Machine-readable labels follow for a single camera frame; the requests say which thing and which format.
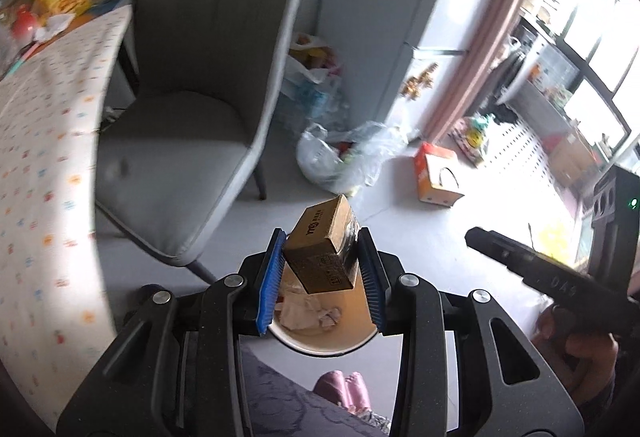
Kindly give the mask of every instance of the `small brown box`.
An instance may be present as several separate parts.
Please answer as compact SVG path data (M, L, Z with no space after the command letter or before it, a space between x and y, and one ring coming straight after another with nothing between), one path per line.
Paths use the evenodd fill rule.
M357 229L344 195L306 208L283 252L307 293L353 289Z

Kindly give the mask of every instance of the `silver bolt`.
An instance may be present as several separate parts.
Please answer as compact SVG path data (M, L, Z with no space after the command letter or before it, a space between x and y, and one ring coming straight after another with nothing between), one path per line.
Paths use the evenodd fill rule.
M162 305L167 303L171 299L171 293L169 291L158 291L154 294L154 303Z
M415 274L403 274L400 277L400 283L405 287L415 287L420 283L420 279Z
M230 274L225 278L225 285L227 287L240 287L243 281L244 278L239 274Z
M491 295L482 289L476 289L471 293L471 296L478 303L487 303L491 299Z

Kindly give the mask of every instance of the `chair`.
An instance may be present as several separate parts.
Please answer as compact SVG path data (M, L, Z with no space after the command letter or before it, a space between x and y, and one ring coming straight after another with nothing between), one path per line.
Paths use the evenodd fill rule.
M300 0L134 0L139 92L98 141L97 207L144 251L197 259L260 155Z

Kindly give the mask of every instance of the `tablecloth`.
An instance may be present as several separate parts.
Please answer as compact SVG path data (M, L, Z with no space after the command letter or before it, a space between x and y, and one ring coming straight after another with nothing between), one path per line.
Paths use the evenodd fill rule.
M98 17L0 82L0 359L51 429L115 335L94 173L129 19L130 6Z

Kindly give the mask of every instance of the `orange box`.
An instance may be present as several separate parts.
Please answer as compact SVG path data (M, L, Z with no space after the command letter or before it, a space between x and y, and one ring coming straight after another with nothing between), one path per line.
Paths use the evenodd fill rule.
M465 196L458 182L458 156L452 150L422 143L414 157L418 198L422 202L452 207Z

